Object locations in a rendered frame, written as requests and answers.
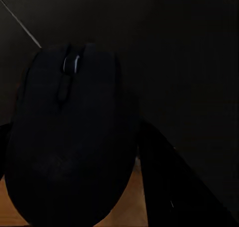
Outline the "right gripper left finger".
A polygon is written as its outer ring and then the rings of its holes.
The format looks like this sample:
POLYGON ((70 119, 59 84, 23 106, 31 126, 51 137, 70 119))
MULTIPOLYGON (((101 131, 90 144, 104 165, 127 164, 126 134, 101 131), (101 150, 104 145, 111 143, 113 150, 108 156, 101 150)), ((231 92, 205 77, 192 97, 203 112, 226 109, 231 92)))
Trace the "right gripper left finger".
POLYGON ((0 126, 0 180, 4 176, 4 164, 6 157, 6 137, 11 131, 10 123, 0 126))

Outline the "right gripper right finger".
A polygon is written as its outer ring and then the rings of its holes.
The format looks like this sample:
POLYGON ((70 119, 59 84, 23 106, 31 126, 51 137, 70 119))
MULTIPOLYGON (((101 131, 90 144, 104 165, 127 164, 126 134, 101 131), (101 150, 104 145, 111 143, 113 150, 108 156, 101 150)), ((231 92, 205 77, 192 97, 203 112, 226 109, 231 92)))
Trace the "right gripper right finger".
POLYGON ((156 126, 140 121, 138 147, 148 227, 239 227, 156 126))

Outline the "mouse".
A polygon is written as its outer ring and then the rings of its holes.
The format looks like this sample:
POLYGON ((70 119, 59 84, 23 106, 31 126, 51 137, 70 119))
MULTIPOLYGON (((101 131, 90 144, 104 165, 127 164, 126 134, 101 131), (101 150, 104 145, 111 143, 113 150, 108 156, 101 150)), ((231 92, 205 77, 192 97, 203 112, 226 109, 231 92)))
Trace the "mouse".
POLYGON ((33 227, 92 227, 123 194, 140 135, 138 93, 120 56, 95 44, 40 47, 25 65, 4 178, 33 227))

